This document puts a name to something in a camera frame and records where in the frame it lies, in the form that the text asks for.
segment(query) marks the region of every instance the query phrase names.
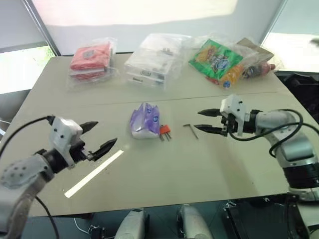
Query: red package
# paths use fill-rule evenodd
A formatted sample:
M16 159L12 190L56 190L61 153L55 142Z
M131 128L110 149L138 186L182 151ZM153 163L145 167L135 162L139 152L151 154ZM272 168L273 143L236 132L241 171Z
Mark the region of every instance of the red package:
M107 67L111 57L110 42L102 45L80 47L76 50L70 68L74 71Z
M94 78L102 77L105 75L105 72L95 72L95 73L86 73L86 74L78 74L74 77L78 80L91 80Z

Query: white wall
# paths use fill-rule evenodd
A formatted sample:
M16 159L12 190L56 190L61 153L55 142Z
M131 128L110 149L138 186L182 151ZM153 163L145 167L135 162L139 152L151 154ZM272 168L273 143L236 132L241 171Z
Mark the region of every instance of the white wall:
M0 49L43 42L21 0L0 0Z
M33 0L61 54L112 36L134 51L152 32L192 36L212 31L261 42L282 0Z

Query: cable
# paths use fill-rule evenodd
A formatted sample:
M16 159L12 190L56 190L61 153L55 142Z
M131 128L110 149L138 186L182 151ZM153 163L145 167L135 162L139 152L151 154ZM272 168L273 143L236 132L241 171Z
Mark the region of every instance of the cable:
M85 233L85 234L88 234L88 235L89 235L89 233L88 233L87 231L85 231L85 230L81 229L81 228L78 226L78 224L76 223L75 218L73 218L73 220L74 220L74 223L75 223L76 228L77 228L79 231L81 231L81 232L83 232L83 233Z
M265 131L265 132L263 132L263 133L261 133L261 134L259 134L259 135L250 137L250 138L238 138L238 137L236 137L236 136L232 133L232 125L229 125L229 126L228 126L228 132L229 132L230 136L231 136L233 139L235 139L235 140L237 140L237 141L245 142L245 141L251 141L251 140L255 140L255 139L264 137L264 136L266 136L266 135L268 135L268 134L270 134L270 133L272 133L272 132L274 132L274 131L277 131L277 130L283 128L283 127L287 127L287 126L291 126L291 125L298 125L298 126L296 127L296 129L295 129L291 134L289 134L289 135L288 135L287 137L285 137L284 139L282 139L282 140L278 141L277 143L275 143L275 144L269 149L269 154L270 154L272 157L276 157L276 156L272 153L272 151L273 151L276 147L278 147L280 144L282 144L283 142L285 142L285 141L288 140L289 138L293 137L293 136L301 129L301 127L302 127L303 125L304 125L304 126L307 126L307 127L309 127L309 128L311 128L311 129L313 129L313 130L319 135L319 129L317 129L316 127L314 127L314 126L311 125L311 124L304 123L303 116L302 116L298 111L290 110L290 109L283 109L283 110L280 110L280 111L291 111L291 112L296 113L296 114L298 115L299 119L300 119L299 122L286 123L286 124L280 125L280 126L278 126L278 127L272 128L272 129L270 129L270 130L268 130L268 131Z
M0 160L1 160L1 156L4 152L4 149L6 148L6 146L8 145L8 143L12 140L12 138L17 134L19 133L23 128L29 126L30 124L33 124L33 123L36 123L36 122L39 122L39 121L42 121L42 120L48 120L50 119L50 117L52 116L46 116L46 117L41 117L41 118L38 118L38 119L35 119L35 120L32 120L24 125L22 125L21 127L19 127L18 129L16 129L10 136L9 138L6 140L6 142L4 142L1 150L0 150Z
M290 111L290 112L294 112L295 114L298 115L299 117L299 123L298 126L296 127L296 129L289 134L287 137L283 138L282 140L279 140L277 143L275 143L273 146L270 147L269 149L269 154L271 156L273 156L274 158L276 158L275 154L273 153L273 150L276 149L279 145L281 145L283 142L287 141L288 139L290 139L291 137L293 137L296 133L298 133L298 131L301 129L301 127L303 126L304 123L304 118L301 115L301 113L299 113L298 111L295 110L290 110L290 109L284 109L284 110L280 110L280 111Z
M39 199L37 196L35 196L35 199L39 202L39 204L41 204L41 206L45 209L46 213L48 214L48 217L52 223L52 226L53 226L53 229L54 229L54 233L55 233L55 237L56 239L59 239L60 238L60 235L59 235L59 231L58 231L58 228L56 227L56 224L53 220L53 217L51 216L51 213L49 212L48 208L46 207L46 205L42 202L41 199Z

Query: table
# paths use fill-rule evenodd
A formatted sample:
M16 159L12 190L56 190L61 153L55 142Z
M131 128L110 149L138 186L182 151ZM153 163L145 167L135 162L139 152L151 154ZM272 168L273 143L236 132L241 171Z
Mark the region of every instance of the table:
M129 54L116 56L122 70ZM70 92L66 88L70 57L52 58L21 109L13 119L4 140L23 123L54 114L78 123L97 120L99 124L83 135L86 147L95 150L106 140L118 141L99 162L83 161L56 175L39 197L53 215L111 211L192 202L264 196L287 191L284 174L275 159L268 155L269 144L261 138L252 142L235 142L230 137L206 134L199 130L197 140L186 123L220 125L220 119L204 117L202 109L219 108L227 95L240 95L248 109L264 111L291 108L315 121L274 74L241 81L225 90L208 82L186 66L171 89L162 91L126 83L120 78L85 90ZM131 113L141 102L158 105L160 121L172 130L172 140L136 140L130 135ZM317 135L304 129L315 145ZM26 158L41 148L49 149L49 126L38 123L17 135L8 145L0 168ZM64 193L119 149L124 153L71 198ZM37 203L30 214L45 215Z

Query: plastic packaging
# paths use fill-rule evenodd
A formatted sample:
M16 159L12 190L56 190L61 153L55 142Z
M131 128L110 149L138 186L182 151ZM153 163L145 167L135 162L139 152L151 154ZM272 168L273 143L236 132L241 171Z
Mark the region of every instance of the plastic packaging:
M243 74L252 77L258 74L258 70L263 75L274 69L274 65L270 65L267 71L265 65L274 54L248 38L235 43L227 37L210 34L195 37L192 48L199 51L190 59L190 65L206 75L206 79L224 88L234 85ZM256 73L247 73L249 69Z
M69 66L68 86L101 82L118 74L114 68L116 45L115 38L107 37L78 48Z
M185 62L190 36L153 33L126 61L125 78L131 82L166 88L176 79Z
M225 46L208 39L189 63L208 80L229 88L241 77L244 69L256 61L257 54L245 46Z
M142 103L130 119L132 136L137 139L157 138L160 135L160 112L157 106Z
M248 69L246 69L243 73L244 78L253 78L257 76L265 76L270 71L273 71L275 69L275 64L268 64L267 62L259 63L255 66L250 66Z

